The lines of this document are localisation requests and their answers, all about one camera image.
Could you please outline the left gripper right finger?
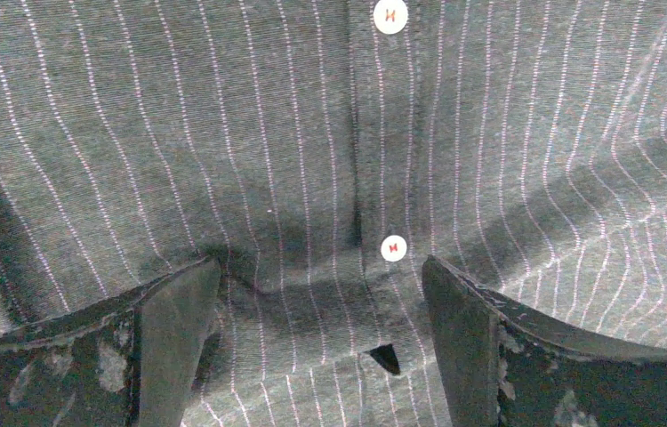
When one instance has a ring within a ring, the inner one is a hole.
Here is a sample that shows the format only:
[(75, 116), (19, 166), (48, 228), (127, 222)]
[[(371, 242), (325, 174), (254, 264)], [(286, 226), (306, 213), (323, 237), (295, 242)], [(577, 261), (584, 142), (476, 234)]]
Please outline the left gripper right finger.
[(434, 351), (456, 426), (667, 426), (667, 349), (559, 321), (430, 257)]

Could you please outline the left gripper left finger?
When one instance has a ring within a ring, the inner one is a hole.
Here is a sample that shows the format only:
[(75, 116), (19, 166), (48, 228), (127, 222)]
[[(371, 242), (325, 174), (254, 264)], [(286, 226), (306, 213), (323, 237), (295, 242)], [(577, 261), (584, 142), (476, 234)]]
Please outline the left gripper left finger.
[(221, 284), (217, 261), (0, 338), (0, 426), (178, 426)]

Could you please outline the black pinstriped shirt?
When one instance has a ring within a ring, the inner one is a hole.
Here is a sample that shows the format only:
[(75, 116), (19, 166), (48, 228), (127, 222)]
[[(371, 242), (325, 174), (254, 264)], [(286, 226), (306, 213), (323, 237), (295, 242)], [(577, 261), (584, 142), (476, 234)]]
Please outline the black pinstriped shirt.
[(178, 426), (448, 426), (430, 257), (667, 349), (667, 1), (0, 1), (0, 338), (213, 260)]

